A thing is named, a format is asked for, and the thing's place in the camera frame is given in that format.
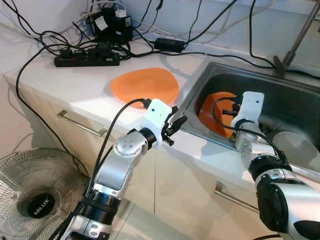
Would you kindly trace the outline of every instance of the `electric fan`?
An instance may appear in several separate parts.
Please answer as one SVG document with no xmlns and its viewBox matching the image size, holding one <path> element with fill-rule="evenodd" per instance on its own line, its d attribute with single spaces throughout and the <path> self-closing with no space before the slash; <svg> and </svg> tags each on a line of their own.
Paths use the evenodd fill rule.
<svg viewBox="0 0 320 240">
<path fill-rule="evenodd" d="M 0 159 L 0 237 L 48 239 L 81 199 L 87 175 L 78 159 L 55 148 Z"/>
</svg>

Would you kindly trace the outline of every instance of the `cabinet handle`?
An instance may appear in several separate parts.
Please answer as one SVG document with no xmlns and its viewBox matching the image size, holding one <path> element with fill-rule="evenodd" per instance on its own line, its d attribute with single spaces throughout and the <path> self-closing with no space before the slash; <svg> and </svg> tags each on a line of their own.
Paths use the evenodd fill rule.
<svg viewBox="0 0 320 240">
<path fill-rule="evenodd" d="M 99 137 L 102 137 L 102 135 L 105 134 L 106 131 L 107 131 L 105 128 L 101 128 L 100 131 L 95 131 L 95 130 L 93 130 L 93 129 L 91 129 L 91 128 L 89 128 L 89 127 L 87 127 L 87 126 L 85 126 L 85 125 L 83 125 L 83 124 L 75 121 L 75 120 L 72 120 L 71 118 L 67 117 L 66 114 L 67 114 L 67 111 L 66 111 L 66 110 L 62 110 L 61 112 L 59 112 L 59 113 L 57 114 L 57 116 L 58 116 L 59 118 L 63 119 L 63 120 L 66 120 L 67 122 L 69 122 L 69 123 L 71 123 L 71 124 L 74 124 L 74 125 L 82 128 L 82 129 L 84 129 L 84 130 L 86 130 L 86 131 L 94 134 L 94 135 L 97 135 L 97 136 L 99 136 Z"/>
<path fill-rule="evenodd" d="M 234 196 L 231 196 L 227 193 L 222 192 L 223 186 L 224 186 L 224 184 L 222 182 L 217 181 L 216 185 L 215 185 L 214 193 L 224 199 L 229 200 L 230 202 L 233 202 L 234 204 L 240 205 L 241 207 L 249 209 L 255 213 L 259 213 L 259 209 L 256 208 L 255 206 L 252 206 L 244 201 L 241 201 L 241 200 L 235 198 Z"/>
</svg>

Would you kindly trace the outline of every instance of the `sink basin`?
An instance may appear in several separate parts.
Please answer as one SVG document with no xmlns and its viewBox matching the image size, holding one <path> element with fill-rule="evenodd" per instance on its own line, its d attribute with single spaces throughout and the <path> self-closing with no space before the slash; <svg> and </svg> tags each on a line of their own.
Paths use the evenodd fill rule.
<svg viewBox="0 0 320 240">
<path fill-rule="evenodd" d="M 259 125 L 269 139 L 279 132 L 289 131 L 305 135 L 320 149 L 320 88 L 215 62 L 208 64 L 176 114 L 188 117 L 182 130 L 235 150 L 234 141 L 209 130 L 197 115 L 212 93 L 242 95 L 246 91 L 264 93 Z M 320 182 L 320 169 L 308 171 L 308 163 L 303 159 L 294 169 L 300 169 L 300 174 L 305 171 L 304 176 L 312 175 Z"/>
</svg>

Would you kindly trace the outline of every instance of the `cabinet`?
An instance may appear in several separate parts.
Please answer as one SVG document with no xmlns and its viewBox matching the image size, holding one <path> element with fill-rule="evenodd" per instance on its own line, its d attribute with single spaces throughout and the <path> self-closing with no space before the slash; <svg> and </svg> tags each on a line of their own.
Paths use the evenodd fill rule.
<svg viewBox="0 0 320 240">
<path fill-rule="evenodd" d="M 259 215 L 217 194 L 257 205 L 255 194 L 217 179 L 191 162 L 158 152 L 155 160 L 155 216 L 194 240 L 249 240 L 272 234 Z"/>
<path fill-rule="evenodd" d="M 21 92 L 28 104 L 43 117 L 61 138 L 63 144 L 72 152 L 72 154 L 82 161 L 89 174 L 91 174 L 106 134 L 103 136 L 94 135 L 61 117 L 58 117 L 58 114 L 65 110 L 65 117 L 97 132 L 103 127 L 105 129 L 108 128 L 47 101 L 43 97 L 38 96 L 37 93 L 31 89 L 22 89 Z M 122 135 L 123 134 L 120 132 L 113 130 L 105 147 L 105 152 L 112 146 L 115 140 Z M 52 135 L 52 138 L 59 144 L 55 136 Z M 154 166 L 154 152 L 149 151 L 134 169 L 132 179 L 124 195 L 126 199 L 137 204 L 149 213 L 154 213 Z"/>
</svg>

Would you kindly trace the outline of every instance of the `orange plate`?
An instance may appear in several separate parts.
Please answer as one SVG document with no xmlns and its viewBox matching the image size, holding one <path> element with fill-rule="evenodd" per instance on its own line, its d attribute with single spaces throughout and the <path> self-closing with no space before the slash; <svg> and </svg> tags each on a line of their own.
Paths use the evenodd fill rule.
<svg viewBox="0 0 320 240">
<path fill-rule="evenodd" d="M 226 92 L 216 92 L 213 94 L 208 95 L 204 103 L 202 104 L 202 107 L 200 109 L 200 112 L 198 114 L 199 120 L 211 131 L 215 132 L 216 134 L 219 134 L 223 137 L 230 138 L 233 134 L 233 131 L 230 129 L 226 129 L 222 126 L 220 126 L 212 116 L 211 108 L 212 104 L 215 100 L 223 97 L 234 97 L 235 95 Z M 222 122 L 223 124 L 227 126 L 231 126 L 231 121 L 233 119 L 233 116 L 222 114 L 222 110 L 232 110 L 233 102 L 231 100 L 222 100 L 218 102 L 214 107 L 214 113 L 216 117 Z"/>
<path fill-rule="evenodd" d="M 118 99 L 128 103 L 133 99 L 160 99 L 171 105 L 177 98 L 179 86 L 175 77 L 162 68 L 147 68 L 123 74 L 110 83 L 110 90 Z M 139 102 L 132 106 L 143 108 Z"/>
</svg>

